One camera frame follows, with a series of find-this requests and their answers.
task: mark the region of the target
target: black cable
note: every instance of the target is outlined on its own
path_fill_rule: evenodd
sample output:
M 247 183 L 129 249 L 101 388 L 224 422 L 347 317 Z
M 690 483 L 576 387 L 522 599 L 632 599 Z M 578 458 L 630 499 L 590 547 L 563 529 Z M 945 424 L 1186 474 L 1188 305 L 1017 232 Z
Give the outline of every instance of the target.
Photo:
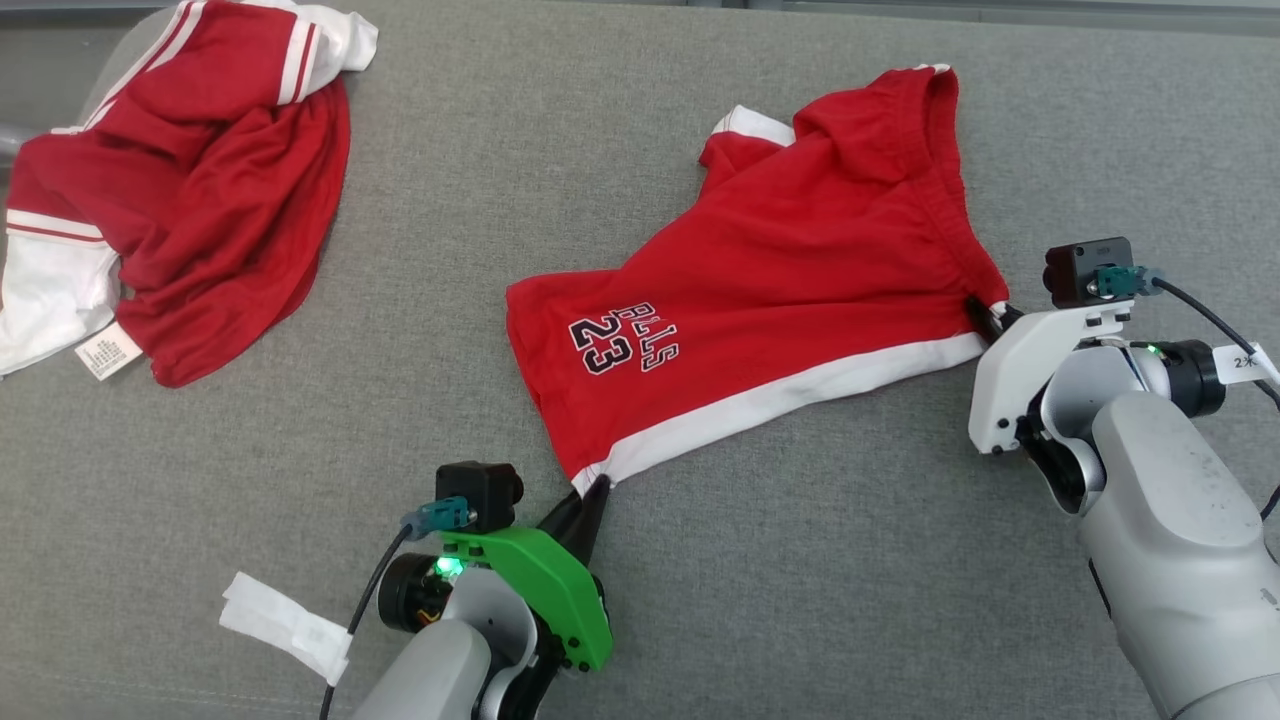
M 351 615 L 351 623 L 347 624 L 348 635 L 356 634 L 356 628 L 360 626 L 360 619 L 365 615 L 365 610 L 369 607 L 369 601 L 372 600 L 374 592 L 378 589 L 378 583 L 383 579 L 383 573 L 387 571 L 387 566 L 390 565 L 396 551 L 399 550 L 399 546 L 404 544 L 404 541 L 408 539 L 408 536 L 412 532 L 412 525 L 404 525 L 401 528 L 399 534 L 396 536 L 392 544 L 387 547 L 387 552 L 383 553 L 383 559 L 378 561 L 378 568 L 374 569 L 372 577 L 369 578 L 369 584 L 365 585 L 365 594 L 360 596 L 360 603 L 356 605 L 356 611 Z M 329 719 L 329 706 L 333 705 L 333 685 L 324 689 L 324 700 L 320 702 L 320 720 Z
M 1249 341 L 1244 340 L 1244 336 L 1235 332 L 1235 328 L 1226 324 L 1226 320 L 1224 320 L 1222 318 L 1217 316 L 1217 313 L 1210 310 L 1208 306 L 1206 306 L 1203 302 L 1192 297 L 1192 295 L 1185 290 L 1160 277 L 1151 278 L 1151 284 L 1169 291 L 1169 295 L 1172 295 L 1178 300 L 1181 300 L 1183 302 L 1190 305 L 1193 310 L 1203 315 L 1204 319 L 1207 319 L 1208 322 L 1213 323 L 1217 327 L 1217 329 L 1222 331 L 1222 333 L 1226 337 L 1231 338 L 1231 342 L 1239 345 L 1240 348 L 1244 350 L 1244 352 L 1251 357 L 1253 356 L 1254 352 L 1257 352 L 1257 350 L 1254 350 L 1253 346 L 1249 345 Z M 1253 380 L 1253 384 L 1263 393 L 1266 393 L 1266 396 L 1271 398 L 1271 402 L 1275 402 L 1276 410 L 1280 410 L 1280 392 L 1276 392 L 1276 389 L 1271 387 L 1271 383 L 1266 380 Z
M 1226 320 L 1224 320 L 1222 318 L 1217 316 L 1217 313 L 1213 313 L 1203 302 L 1192 297 L 1190 293 L 1188 293 L 1185 290 L 1175 286 L 1174 283 L 1166 281 L 1165 278 L 1151 278 L 1151 284 L 1162 290 L 1167 290 L 1169 295 L 1172 295 L 1178 300 L 1181 300 L 1183 302 L 1190 305 L 1197 313 L 1204 315 L 1204 319 L 1217 325 L 1217 329 L 1222 331 L 1222 333 L 1226 334 L 1226 337 L 1231 338 L 1231 342 L 1239 345 L 1240 348 L 1243 348 L 1247 354 L 1253 355 L 1256 352 L 1256 350 L 1253 350 L 1253 346 L 1249 345 L 1249 341 L 1244 340 L 1244 336 L 1235 332 L 1235 328 L 1226 324 Z
M 1268 500 L 1267 503 L 1262 507 L 1261 515 L 1263 520 L 1266 520 L 1267 515 L 1270 515 L 1271 511 L 1276 509 L 1276 503 L 1280 503 L 1280 487 L 1277 487 L 1271 493 L 1271 500 Z

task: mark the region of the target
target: gray fabric surface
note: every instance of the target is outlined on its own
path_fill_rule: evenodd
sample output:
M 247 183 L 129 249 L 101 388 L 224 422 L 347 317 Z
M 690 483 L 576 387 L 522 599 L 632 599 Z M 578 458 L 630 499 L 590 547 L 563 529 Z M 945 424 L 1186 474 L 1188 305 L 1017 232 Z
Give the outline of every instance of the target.
M 102 63 L 143 17 L 132 14 L 131 22 L 128 15 L 0 14 L 0 123 L 38 129 L 74 124 Z
M 243 570 L 346 621 L 436 465 L 511 461 L 521 516 L 567 489 L 503 332 L 503 288 L 613 266 L 695 197 L 705 133 L 883 69 L 952 63 L 978 236 L 1047 307 L 1044 249 L 1128 234 L 1280 347 L 1275 44 L 582 4 L 351 0 L 346 195 L 301 310 L 180 391 L 70 352 L 0 384 L 0 717 L 310 716 L 323 682 L 223 630 Z M 163 27 L 151 18 L 97 92 Z M 858 332 L 847 328 L 845 332 Z M 1206 337 L 1172 300 L 1135 337 Z M 593 569 L 614 657 L 543 717 L 1148 717 L 1071 523 L 984 459 L 973 365 L 808 407 L 621 486 Z M 1274 410 L 1198 423 L 1260 501 Z M 403 647 L 370 618 L 346 716 Z

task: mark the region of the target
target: white trim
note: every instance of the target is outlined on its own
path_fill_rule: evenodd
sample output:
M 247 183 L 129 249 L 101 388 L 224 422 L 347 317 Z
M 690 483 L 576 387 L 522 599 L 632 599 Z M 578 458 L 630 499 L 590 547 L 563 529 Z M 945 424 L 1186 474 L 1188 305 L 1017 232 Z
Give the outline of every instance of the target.
M 924 63 L 920 63 L 919 65 L 915 65 L 911 69 L 913 70 L 927 70 L 929 68 L 933 68 L 933 74 L 936 74 L 936 76 L 940 76 L 942 73 L 946 73 L 946 72 L 951 70 L 951 65 L 948 65 L 946 63 L 937 63 L 937 64 L 933 64 L 933 65 L 927 65 Z
M 15 225 L 26 225 L 28 228 L 78 234 L 81 237 L 84 237 L 86 240 L 88 238 L 102 240 L 102 231 L 97 229 L 97 225 L 91 225 L 88 223 L 77 223 L 74 220 L 64 220 L 61 218 L 55 218 L 52 215 L 41 215 L 40 213 L 28 213 L 26 210 L 9 210 L 8 213 L 5 213 L 5 222 Z
M 741 105 L 735 106 L 721 118 L 721 122 L 716 123 L 712 135 L 718 132 L 736 132 L 746 137 L 758 137 L 782 147 L 796 141 L 796 131 L 791 129 L 790 126 Z
M 192 3 L 191 14 L 187 15 L 187 22 L 182 23 L 182 27 L 178 29 L 178 35 L 174 36 L 173 42 L 169 45 L 168 49 L 165 49 L 164 53 L 160 54 L 159 58 L 156 58 L 155 63 L 147 69 L 147 72 L 159 68 L 160 65 L 168 63 L 169 60 L 173 60 L 174 56 L 178 55 L 178 51 L 182 50 L 182 46 L 186 45 L 188 40 L 191 40 L 191 33 L 196 32 L 196 23 L 200 22 L 200 15 L 204 12 L 205 12 L 204 3 Z
M 106 117 L 106 113 L 114 106 L 115 106 L 114 99 L 110 100 L 109 102 L 102 102 L 101 105 L 97 106 L 97 110 L 93 110 L 93 114 L 90 115 L 88 120 L 86 120 L 79 129 L 86 129 L 96 126 L 97 122 L 101 120 L 104 117 Z
M 275 8 L 278 10 L 288 10 L 289 13 L 297 14 L 298 4 L 293 0 L 239 0 L 241 5 L 257 5 L 259 8 Z
M 191 6 L 189 13 L 186 12 L 188 5 Z M 205 0 L 197 0 L 195 3 L 192 0 L 183 0 L 182 3 L 178 3 L 178 6 L 174 8 L 173 18 L 169 19 L 169 24 L 165 27 L 164 32 L 160 33 L 160 37 L 151 45 L 150 49 L 147 49 L 146 53 L 143 53 L 141 58 L 138 58 L 138 61 L 133 63 L 133 67 L 131 67 L 120 79 L 115 81 L 111 90 L 106 91 L 106 95 L 102 96 L 102 101 L 99 102 L 97 109 L 93 110 L 93 113 L 84 122 L 83 128 L 96 126 L 106 115 L 108 110 L 115 105 L 115 96 L 124 90 L 124 86 L 128 85 L 129 81 L 142 72 L 142 68 L 147 68 L 147 72 L 150 72 L 172 60 L 178 51 L 182 50 L 182 46 L 187 44 L 187 40 L 191 38 L 191 33 L 195 32 L 196 23 L 200 20 L 200 15 L 204 12 Z M 170 37 L 173 37 L 173 42 L 169 42 Z M 163 55 L 156 58 L 156 53 L 159 53 L 166 42 L 169 42 L 169 46 L 165 47 Z
M 38 363 L 111 322 L 118 255 L 104 242 L 52 247 L 10 232 L 0 283 L 0 377 Z
M 293 17 L 293 29 L 289 32 L 289 45 L 284 51 L 284 68 L 280 70 L 280 96 L 276 105 L 288 105 L 298 88 L 298 73 L 302 72 L 302 51 L 307 46 L 307 29 L 311 23 Z
M 954 368 L 982 355 L 978 333 L 931 340 L 851 355 L 815 365 L 794 375 L 731 395 L 723 400 L 663 420 L 613 443 L 604 460 L 573 475 L 585 495 L 595 478 L 607 474 L 614 484 L 690 450 L 754 428 L 805 405 L 858 395 L 888 383 Z

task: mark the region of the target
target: care label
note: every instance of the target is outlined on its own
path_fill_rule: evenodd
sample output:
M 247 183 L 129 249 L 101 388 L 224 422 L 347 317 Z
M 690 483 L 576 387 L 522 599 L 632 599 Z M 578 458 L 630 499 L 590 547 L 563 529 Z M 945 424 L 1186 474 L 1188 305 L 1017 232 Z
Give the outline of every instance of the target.
M 1262 365 L 1260 357 L 1262 347 L 1256 342 L 1251 342 L 1249 345 L 1257 351 L 1253 356 L 1234 342 L 1213 348 L 1213 364 L 1217 365 L 1217 382 L 1230 386 L 1267 379 L 1267 369 Z
M 116 370 L 128 365 L 134 357 L 142 356 L 138 347 L 119 323 L 111 323 L 105 331 L 76 348 L 76 355 L 84 363 L 93 377 L 105 380 Z

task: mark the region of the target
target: connector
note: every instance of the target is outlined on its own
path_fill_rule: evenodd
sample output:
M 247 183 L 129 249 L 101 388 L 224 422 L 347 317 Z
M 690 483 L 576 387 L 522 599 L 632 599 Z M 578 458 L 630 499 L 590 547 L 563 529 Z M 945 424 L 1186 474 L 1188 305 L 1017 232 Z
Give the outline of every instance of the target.
M 486 534 L 516 521 L 525 483 L 508 462 L 451 462 L 435 470 L 435 497 L 465 497 L 476 512 L 467 533 Z
M 401 527 L 412 528 L 406 539 L 420 541 L 436 530 L 457 530 L 475 520 L 476 512 L 467 506 L 465 497 L 445 497 L 404 515 Z
M 1134 295 L 1160 295 L 1161 290 L 1151 284 L 1160 277 L 1160 270 L 1143 265 L 1112 265 L 1098 268 L 1097 277 L 1089 281 L 1088 291 L 1103 300 L 1133 297 Z
M 1132 293 L 1103 292 L 1098 272 L 1133 264 L 1133 249 L 1124 237 L 1061 245 L 1044 254 L 1044 290 L 1052 293 L 1053 306 L 1062 310 L 1130 300 Z

